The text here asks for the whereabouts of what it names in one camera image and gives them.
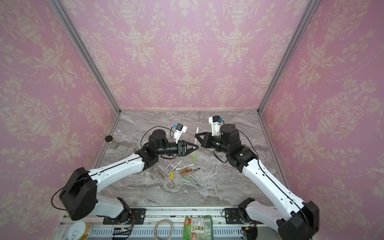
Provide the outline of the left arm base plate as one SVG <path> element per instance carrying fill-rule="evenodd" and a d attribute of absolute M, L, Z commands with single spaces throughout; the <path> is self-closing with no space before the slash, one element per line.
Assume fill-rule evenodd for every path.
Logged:
<path fill-rule="evenodd" d="M 143 225 L 147 209 L 145 208 L 133 208 L 128 210 L 123 210 L 123 212 L 112 219 L 109 217 L 104 217 L 104 225 Z"/>

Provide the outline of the white pen yellow end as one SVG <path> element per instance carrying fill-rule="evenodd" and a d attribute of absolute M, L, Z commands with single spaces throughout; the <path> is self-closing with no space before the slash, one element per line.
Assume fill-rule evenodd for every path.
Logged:
<path fill-rule="evenodd" d="M 197 130 L 196 130 L 195 135 L 198 134 L 198 133 L 199 133 L 199 127 L 197 127 Z M 198 146 L 198 143 L 199 143 L 199 142 L 198 142 L 198 139 L 197 139 L 196 136 L 195 136 L 195 143 L 194 143 L 194 144 L 195 144 L 196 146 Z M 196 149 L 197 149 L 197 148 L 195 147 L 195 148 L 194 148 L 194 151 L 193 151 L 193 154 L 196 154 Z"/>

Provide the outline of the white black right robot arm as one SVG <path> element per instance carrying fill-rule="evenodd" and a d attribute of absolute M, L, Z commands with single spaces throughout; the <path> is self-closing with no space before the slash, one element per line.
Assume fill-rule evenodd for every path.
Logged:
<path fill-rule="evenodd" d="M 215 133 L 197 133 L 201 147 L 225 153 L 228 163 L 249 178 L 273 203 L 267 207 L 248 198 L 239 204 L 244 222 L 257 221 L 279 233 L 283 240 L 311 240 L 320 228 L 320 210 L 285 187 L 260 161 L 256 151 L 240 140 L 241 131 L 224 124 Z"/>

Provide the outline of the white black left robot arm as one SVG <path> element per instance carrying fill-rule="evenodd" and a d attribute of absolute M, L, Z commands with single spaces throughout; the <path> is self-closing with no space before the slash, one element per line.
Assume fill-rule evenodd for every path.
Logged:
<path fill-rule="evenodd" d="M 76 169 L 60 192 L 60 201 L 73 221 L 98 216 L 125 223 L 132 215 L 129 205 L 120 197 L 113 199 L 99 193 L 129 175 L 152 167 L 160 156 L 184 157 L 198 149 L 198 145 L 184 140 L 170 142 L 165 131 L 155 130 L 142 148 L 123 160 L 89 171 Z"/>

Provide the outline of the pink pen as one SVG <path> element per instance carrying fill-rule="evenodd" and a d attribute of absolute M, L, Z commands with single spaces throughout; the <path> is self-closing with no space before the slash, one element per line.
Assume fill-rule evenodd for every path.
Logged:
<path fill-rule="evenodd" d="M 175 161 L 175 158 L 176 158 L 176 156 L 174 156 L 173 159 L 168 163 L 168 165 L 166 166 L 165 170 L 168 170 L 171 167 L 171 165 Z"/>

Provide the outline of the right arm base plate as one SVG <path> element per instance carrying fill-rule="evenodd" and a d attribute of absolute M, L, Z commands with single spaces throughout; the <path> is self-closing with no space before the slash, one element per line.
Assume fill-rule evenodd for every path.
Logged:
<path fill-rule="evenodd" d="M 248 213 L 246 209 L 240 208 L 224 208 L 221 212 L 221 217 L 226 221 L 227 225 L 247 225 L 255 226 L 264 224 L 261 222 L 262 212 L 256 209 L 251 209 Z"/>

